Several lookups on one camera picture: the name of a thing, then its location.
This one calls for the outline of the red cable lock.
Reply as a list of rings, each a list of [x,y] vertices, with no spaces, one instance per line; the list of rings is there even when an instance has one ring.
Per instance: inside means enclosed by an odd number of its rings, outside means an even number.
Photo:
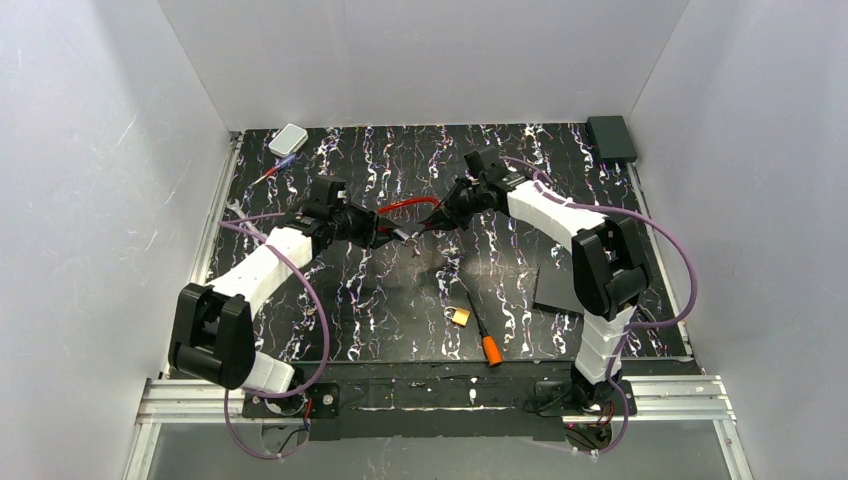
[[[388,214],[388,213],[391,213],[391,212],[394,212],[394,211],[397,211],[397,210],[405,209],[405,208],[408,208],[408,207],[413,207],[413,206],[416,206],[416,205],[429,205],[429,206],[435,208],[439,203],[440,203],[440,201],[436,197],[433,197],[433,196],[418,196],[418,197],[413,197],[413,198],[410,198],[410,199],[398,201],[398,202],[395,202],[395,203],[392,203],[392,204],[389,204],[389,205],[386,205],[386,206],[383,206],[383,207],[379,207],[377,209],[377,213],[379,215],[384,215],[384,214]]]

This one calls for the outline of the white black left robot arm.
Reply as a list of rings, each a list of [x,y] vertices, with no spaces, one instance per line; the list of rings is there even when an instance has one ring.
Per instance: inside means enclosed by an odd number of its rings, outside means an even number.
[[[322,353],[309,379],[297,381],[292,365],[256,350],[255,314],[294,276],[313,299],[327,336],[326,312],[303,267],[336,241],[365,249],[411,241],[399,225],[350,202],[345,181],[337,177],[317,177],[306,199],[276,217],[279,224],[259,235],[257,248],[230,271],[180,291],[168,352],[175,370],[228,391],[241,389],[269,399],[301,395],[320,378],[329,353]]]

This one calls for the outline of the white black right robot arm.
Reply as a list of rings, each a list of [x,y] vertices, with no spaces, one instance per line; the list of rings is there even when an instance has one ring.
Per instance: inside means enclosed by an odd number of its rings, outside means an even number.
[[[510,170],[494,145],[464,159],[467,175],[456,178],[421,220],[423,230],[467,229],[474,215],[492,210],[567,247],[583,329],[571,385],[554,399],[579,410],[605,407],[619,385],[626,328],[652,279],[636,221],[583,209],[557,196],[538,178]]]

